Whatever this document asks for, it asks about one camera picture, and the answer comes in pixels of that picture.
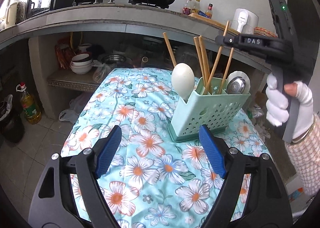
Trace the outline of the checked sleeve right forearm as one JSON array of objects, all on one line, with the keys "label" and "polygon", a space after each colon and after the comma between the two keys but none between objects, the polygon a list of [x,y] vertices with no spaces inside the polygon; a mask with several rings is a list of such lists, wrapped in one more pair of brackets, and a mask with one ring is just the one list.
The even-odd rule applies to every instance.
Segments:
[{"label": "checked sleeve right forearm", "polygon": [[316,195],[319,191],[319,116],[313,114],[313,124],[303,139],[285,143],[285,148],[305,194]]}]

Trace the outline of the white gloved right hand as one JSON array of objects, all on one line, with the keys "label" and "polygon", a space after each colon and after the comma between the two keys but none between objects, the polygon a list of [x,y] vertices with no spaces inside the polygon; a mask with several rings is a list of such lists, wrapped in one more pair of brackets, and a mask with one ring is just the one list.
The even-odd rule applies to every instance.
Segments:
[{"label": "white gloved right hand", "polygon": [[[267,120],[275,127],[280,127],[289,119],[290,113],[287,110],[289,100],[277,90],[277,79],[271,73],[267,77]],[[306,136],[313,124],[313,95],[310,88],[301,81],[295,81],[284,85],[284,91],[290,97],[299,101],[299,111],[292,141],[297,143]]]}]

